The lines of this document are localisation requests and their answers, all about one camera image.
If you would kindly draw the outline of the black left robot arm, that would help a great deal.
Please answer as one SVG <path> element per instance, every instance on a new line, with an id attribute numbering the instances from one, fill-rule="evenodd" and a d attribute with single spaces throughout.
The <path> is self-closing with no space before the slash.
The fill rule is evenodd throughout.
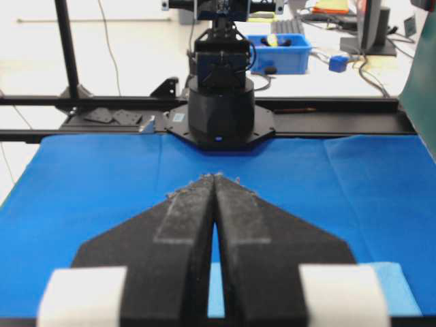
<path id="1" fill-rule="evenodd" d="M 246 76 L 257 52 L 235 23 L 255 12 L 282 14 L 283 1 L 162 1 L 163 10 L 182 9 L 212 25 L 194 42 L 195 72 L 187 104 L 170 111 L 166 129 L 202 149 L 241 149 L 275 134 L 273 112 L 256 105 Z"/>

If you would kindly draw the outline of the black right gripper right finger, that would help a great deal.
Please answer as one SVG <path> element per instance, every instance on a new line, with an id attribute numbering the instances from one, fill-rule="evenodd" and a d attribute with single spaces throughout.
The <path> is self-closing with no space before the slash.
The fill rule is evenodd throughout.
<path id="1" fill-rule="evenodd" d="M 225 314 L 234 326 L 307 326 L 300 264 L 354 264 L 341 238 L 216 175 Z"/>

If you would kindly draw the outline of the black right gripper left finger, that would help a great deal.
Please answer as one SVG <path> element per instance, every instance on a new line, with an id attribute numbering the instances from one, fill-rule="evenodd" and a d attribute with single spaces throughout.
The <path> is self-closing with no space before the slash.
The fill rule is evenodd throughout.
<path id="1" fill-rule="evenodd" d="M 38 326 L 193 326 L 207 314 L 214 178 L 81 244 L 56 269 Z"/>

